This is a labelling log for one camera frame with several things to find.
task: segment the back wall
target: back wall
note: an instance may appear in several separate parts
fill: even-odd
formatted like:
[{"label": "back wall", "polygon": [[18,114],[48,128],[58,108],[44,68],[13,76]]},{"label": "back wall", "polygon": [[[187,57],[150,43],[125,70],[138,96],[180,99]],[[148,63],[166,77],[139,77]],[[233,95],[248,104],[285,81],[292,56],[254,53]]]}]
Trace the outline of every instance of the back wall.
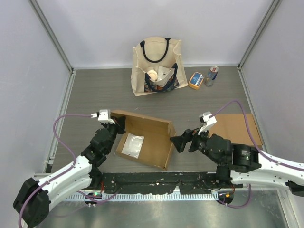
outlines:
[{"label": "back wall", "polygon": [[185,64],[238,64],[272,0],[38,0],[72,66],[130,66],[150,36],[181,39]]}]

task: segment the cardboard box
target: cardboard box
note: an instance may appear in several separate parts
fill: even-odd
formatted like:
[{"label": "cardboard box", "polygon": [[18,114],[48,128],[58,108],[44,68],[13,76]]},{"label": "cardboard box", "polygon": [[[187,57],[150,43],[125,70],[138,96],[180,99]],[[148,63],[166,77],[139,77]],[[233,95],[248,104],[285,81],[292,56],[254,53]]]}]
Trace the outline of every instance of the cardboard box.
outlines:
[{"label": "cardboard box", "polygon": [[[121,110],[112,111],[111,115],[115,117],[126,117],[126,133],[123,134],[118,144],[116,149],[117,154],[123,158],[154,166],[166,171],[174,149],[174,145],[171,143],[170,137],[176,135],[172,122]],[[124,143],[129,133],[144,136],[138,158],[122,153]]]},{"label": "cardboard box", "polygon": [[[249,129],[258,147],[262,148],[262,140],[252,114],[246,114]],[[254,146],[249,138],[243,114],[218,114],[215,116],[217,123],[210,129],[209,135],[217,134],[232,143]]]}]

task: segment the wooden table surface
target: wooden table surface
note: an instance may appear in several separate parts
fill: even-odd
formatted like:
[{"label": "wooden table surface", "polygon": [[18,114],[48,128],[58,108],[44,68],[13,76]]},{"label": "wooden table surface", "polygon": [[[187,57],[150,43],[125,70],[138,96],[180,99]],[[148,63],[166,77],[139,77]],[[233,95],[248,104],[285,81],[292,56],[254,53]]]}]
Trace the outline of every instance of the wooden table surface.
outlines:
[{"label": "wooden table surface", "polygon": [[[186,67],[188,80],[194,72],[207,75],[209,67]],[[250,113],[246,95],[235,66],[219,67],[212,87],[202,85],[199,90],[190,87],[167,93],[135,97],[131,89],[131,69],[78,70],[66,113],[91,114],[100,109],[122,109],[139,114],[172,120],[177,134],[200,126],[198,116],[203,112],[214,113],[224,104],[238,99]],[[237,104],[222,111],[223,114],[241,113]],[[89,145],[100,123],[97,119],[67,117],[64,120],[61,139],[79,155]],[[99,167],[103,172],[157,172],[154,167],[121,158],[115,154],[121,136],[118,136],[112,152]],[[216,165],[200,152],[183,153],[174,150],[168,171],[215,171]],[[70,153],[58,145],[52,172],[72,161]]]}]

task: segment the tote bag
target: tote bag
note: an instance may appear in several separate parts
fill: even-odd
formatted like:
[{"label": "tote bag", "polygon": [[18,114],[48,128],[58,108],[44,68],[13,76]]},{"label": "tote bag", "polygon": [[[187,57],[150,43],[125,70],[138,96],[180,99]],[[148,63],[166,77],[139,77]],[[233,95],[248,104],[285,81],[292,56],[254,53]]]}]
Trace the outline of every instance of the tote bag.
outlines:
[{"label": "tote bag", "polygon": [[[181,57],[181,40],[150,37],[133,48],[131,85],[135,96],[168,92],[188,85]],[[169,68],[165,78],[153,81],[146,70]]]}]

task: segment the can top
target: can top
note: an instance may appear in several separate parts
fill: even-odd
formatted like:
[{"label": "can top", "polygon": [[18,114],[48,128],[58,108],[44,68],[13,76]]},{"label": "can top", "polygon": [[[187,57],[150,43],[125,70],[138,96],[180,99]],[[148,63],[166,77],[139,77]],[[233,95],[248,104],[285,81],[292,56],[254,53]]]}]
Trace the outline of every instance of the can top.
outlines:
[{"label": "can top", "polygon": [[212,66],[212,67],[210,68],[210,71],[213,72],[213,73],[216,73],[216,72],[219,71],[219,68],[218,68],[217,66]]}]

